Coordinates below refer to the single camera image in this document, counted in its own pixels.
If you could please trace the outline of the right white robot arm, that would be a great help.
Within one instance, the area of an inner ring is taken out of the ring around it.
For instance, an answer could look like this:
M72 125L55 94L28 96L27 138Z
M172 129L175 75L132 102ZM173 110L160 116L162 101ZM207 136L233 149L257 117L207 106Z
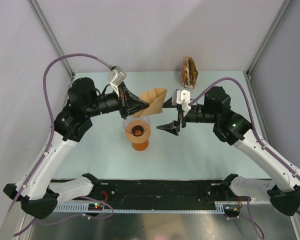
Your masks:
M231 97L221 86L204 95L203 104L190 104L190 92L176 90L164 108L176 108L177 120L157 126L177 136L188 123L213 124L213 133L223 143L241 151L270 177L269 180L228 175L222 182L222 197L251 197L270 202L280 213L293 216L300 207L300 168L294 166L256 132L252 121L231 109Z

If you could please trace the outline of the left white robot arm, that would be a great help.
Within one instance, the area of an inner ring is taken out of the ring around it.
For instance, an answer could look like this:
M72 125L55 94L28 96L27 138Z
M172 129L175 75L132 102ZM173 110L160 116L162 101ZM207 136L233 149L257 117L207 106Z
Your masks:
M91 118L119 112L126 119L149 107L124 83L118 86L118 92L104 93L88 77L75 80L67 94L66 106L54 119L41 156L20 181L8 183L3 189L10 199L20 202L26 214L38 220L47 218L64 202L85 196L94 200L100 196L101 182L90 173L66 182L51 182L62 161L93 126Z

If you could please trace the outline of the brown paper coffee filter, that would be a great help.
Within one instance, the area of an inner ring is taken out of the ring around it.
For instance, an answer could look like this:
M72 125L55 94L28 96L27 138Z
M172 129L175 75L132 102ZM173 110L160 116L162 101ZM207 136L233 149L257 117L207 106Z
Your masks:
M142 92L140 99L147 102L149 106L133 115L134 118L147 117L151 115L161 114L163 112L163 104L167 94L166 88L153 88L149 91Z

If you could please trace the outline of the glass flask with orange liquid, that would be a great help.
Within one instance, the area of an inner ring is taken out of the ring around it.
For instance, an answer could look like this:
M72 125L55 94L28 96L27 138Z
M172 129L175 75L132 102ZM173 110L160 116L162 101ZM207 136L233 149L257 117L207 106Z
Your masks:
M132 142L132 143L131 143L131 146L132 146L132 148L133 148L134 150L141 152L141 151L144 151L145 149L148 148L148 146L149 146L149 141L146 140L146 141L144 141L144 142L142 142L142 143L134 143L134 142Z

